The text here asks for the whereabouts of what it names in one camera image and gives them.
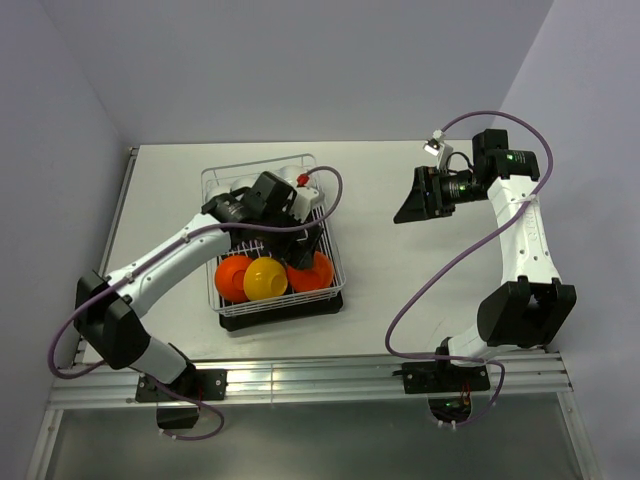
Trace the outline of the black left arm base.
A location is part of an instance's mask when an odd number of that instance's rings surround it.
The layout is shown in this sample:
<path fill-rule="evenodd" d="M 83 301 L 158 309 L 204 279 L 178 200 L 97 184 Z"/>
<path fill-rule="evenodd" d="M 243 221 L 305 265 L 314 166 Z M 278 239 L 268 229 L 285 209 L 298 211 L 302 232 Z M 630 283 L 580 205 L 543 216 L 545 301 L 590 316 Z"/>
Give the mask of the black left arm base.
<path fill-rule="evenodd" d="M 176 440 L 196 441 L 211 438 L 225 426 L 222 412 L 211 401 L 223 401 L 227 389 L 225 369 L 192 369 L 171 384 L 163 384 L 142 374 L 135 402 L 156 405 L 156 424 L 160 432 Z M 187 434 L 206 414 L 215 416 L 218 425 L 210 433 Z"/>

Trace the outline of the yellow plastic bowl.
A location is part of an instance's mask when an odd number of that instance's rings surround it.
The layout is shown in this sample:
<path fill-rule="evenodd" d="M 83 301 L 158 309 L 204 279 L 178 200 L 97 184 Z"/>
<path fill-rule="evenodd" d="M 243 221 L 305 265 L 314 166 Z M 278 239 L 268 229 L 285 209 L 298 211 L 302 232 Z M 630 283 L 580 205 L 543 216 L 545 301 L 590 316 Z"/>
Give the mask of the yellow plastic bowl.
<path fill-rule="evenodd" d="M 282 296 L 287 288 L 286 270 L 280 262 L 273 258 L 257 258 L 249 264 L 245 271 L 243 289 L 250 301 Z"/>

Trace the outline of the orange plastic bowl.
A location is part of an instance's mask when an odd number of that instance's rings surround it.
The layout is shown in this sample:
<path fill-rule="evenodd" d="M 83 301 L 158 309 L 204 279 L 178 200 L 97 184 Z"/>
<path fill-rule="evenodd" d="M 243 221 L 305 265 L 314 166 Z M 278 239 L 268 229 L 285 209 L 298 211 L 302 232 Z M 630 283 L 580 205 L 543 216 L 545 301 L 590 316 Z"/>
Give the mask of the orange plastic bowl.
<path fill-rule="evenodd" d="M 231 303 L 248 300 L 244 291 L 244 276 L 252 262 L 245 255 L 228 256 L 220 262 L 214 274 L 214 284 L 224 300 Z"/>
<path fill-rule="evenodd" d="M 287 277 L 295 292 L 310 292 L 328 288 L 334 275 L 331 260 L 322 252 L 316 251 L 313 267 L 309 270 L 296 270 L 287 267 Z"/>

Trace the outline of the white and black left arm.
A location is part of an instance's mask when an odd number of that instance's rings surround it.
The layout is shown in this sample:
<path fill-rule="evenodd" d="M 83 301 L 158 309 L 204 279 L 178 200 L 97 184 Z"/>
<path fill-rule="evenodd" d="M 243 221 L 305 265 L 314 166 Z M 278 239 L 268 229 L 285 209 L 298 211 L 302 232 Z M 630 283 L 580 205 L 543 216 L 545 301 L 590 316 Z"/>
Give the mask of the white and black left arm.
<path fill-rule="evenodd" d="M 323 200 L 302 170 L 260 173 L 250 185 L 227 186 L 179 232 L 106 276 L 77 284 L 74 328 L 114 370 L 132 368 L 159 382 L 172 399 L 197 390 L 196 368 L 142 324 L 151 307 L 194 270 L 242 243 L 259 241 L 276 259 L 309 267 L 322 233 L 311 213 Z"/>

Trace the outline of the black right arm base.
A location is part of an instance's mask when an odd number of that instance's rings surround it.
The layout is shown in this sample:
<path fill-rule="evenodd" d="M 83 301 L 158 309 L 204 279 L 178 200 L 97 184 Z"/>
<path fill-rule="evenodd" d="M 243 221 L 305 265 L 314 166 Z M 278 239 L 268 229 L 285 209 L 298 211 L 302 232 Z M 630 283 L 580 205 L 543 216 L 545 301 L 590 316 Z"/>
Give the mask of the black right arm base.
<path fill-rule="evenodd" d="M 490 389 L 487 369 L 459 367 L 450 361 L 406 362 L 392 373 L 402 380 L 407 395 L 426 395 L 436 421 L 458 426 L 472 413 L 471 394 Z"/>

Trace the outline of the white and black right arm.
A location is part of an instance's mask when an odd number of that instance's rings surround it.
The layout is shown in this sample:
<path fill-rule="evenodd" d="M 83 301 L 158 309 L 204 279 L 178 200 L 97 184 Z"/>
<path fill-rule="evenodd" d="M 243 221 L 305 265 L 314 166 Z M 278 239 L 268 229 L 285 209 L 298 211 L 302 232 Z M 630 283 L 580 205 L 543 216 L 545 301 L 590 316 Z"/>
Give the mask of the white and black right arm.
<path fill-rule="evenodd" d="M 500 242 L 500 285 L 479 305 L 475 324 L 444 340 L 433 365 L 435 383 L 452 390 L 468 374 L 466 365 L 488 361 L 510 350 L 548 345 L 577 302 L 574 286 L 562 281 L 555 267 L 535 191 L 541 180 L 536 155 L 513 150 L 508 134 L 486 129 L 472 139 L 464 170 L 449 167 L 454 149 L 442 131 L 424 148 L 435 167 L 417 167 L 406 200 L 393 218 L 403 224 L 453 215 L 457 206 L 490 202 Z"/>

